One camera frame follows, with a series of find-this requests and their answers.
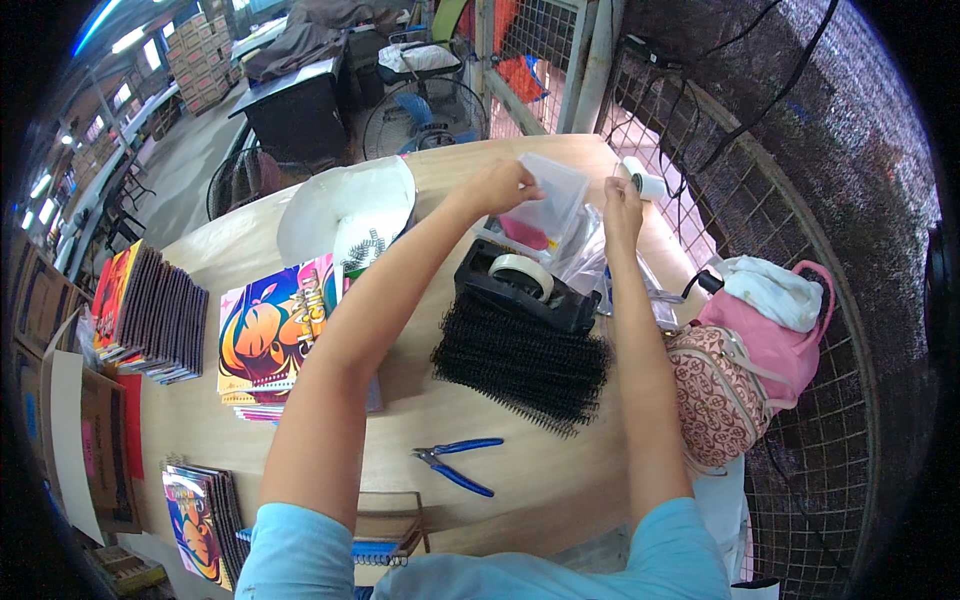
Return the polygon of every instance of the standing fan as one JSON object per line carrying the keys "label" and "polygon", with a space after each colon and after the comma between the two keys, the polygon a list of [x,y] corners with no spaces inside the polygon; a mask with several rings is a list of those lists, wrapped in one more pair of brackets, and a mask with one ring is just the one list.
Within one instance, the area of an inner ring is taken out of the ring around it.
{"label": "standing fan", "polygon": [[262,146],[230,155],[220,165],[206,189],[206,216],[213,221],[234,208],[269,196],[310,179],[301,162],[277,162]]}
{"label": "standing fan", "polygon": [[443,77],[412,81],[384,96],[367,120],[367,160],[487,139],[487,113],[469,87]]}

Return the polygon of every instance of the clear plastic box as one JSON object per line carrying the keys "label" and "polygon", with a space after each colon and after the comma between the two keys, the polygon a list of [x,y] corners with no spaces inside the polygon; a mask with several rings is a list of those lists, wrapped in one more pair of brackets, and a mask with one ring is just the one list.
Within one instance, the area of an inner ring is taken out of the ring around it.
{"label": "clear plastic box", "polygon": [[571,230],[577,208],[587,195],[590,178],[540,155],[524,153],[519,161],[537,178],[537,185],[546,192],[546,198],[525,202],[499,217],[490,217],[474,231],[546,267]]}

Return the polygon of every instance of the brown cloth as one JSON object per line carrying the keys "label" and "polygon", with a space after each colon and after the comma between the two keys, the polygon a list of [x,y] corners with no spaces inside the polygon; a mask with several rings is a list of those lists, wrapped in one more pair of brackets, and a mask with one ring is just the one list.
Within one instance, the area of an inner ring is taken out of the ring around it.
{"label": "brown cloth", "polygon": [[318,60],[328,59],[347,43],[347,31],[373,20],[377,30],[390,31],[396,11],[373,9],[359,0],[304,0],[290,9],[287,25],[274,43],[244,65],[244,74],[268,82]]}

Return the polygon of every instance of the blue pliers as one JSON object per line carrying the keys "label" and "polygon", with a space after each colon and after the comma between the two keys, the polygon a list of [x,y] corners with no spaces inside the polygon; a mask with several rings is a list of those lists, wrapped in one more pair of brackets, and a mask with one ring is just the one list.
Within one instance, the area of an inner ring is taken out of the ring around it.
{"label": "blue pliers", "polygon": [[453,454],[454,452],[463,452],[464,450],[473,450],[474,448],[482,448],[488,445],[501,444],[503,444],[503,438],[480,438],[478,440],[466,440],[463,442],[456,442],[454,444],[435,445],[432,448],[414,448],[413,455],[424,461],[430,466],[430,468],[437,471],[439,474],[446,477],[458,486],[467,488],[471,492],[479,493],[487,498],[493,498],[493,490],[484,488],[475,481],[467,479],[458,473],[454,468],[448,467],[447,465],[441,463],[437,456],[440,454]]}

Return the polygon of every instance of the black tape dispenser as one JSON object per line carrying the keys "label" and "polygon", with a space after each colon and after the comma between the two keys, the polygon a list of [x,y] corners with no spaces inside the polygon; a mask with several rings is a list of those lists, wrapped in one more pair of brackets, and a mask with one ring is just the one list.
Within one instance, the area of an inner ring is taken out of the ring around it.
{"label": "black tape dispenser", "polygon": [[457,268],[457,293],[467,290],[492,306],[512,314],[533,317],[567,333],[587,333],[600,293],[583,296],[536,261],[476,239]]}

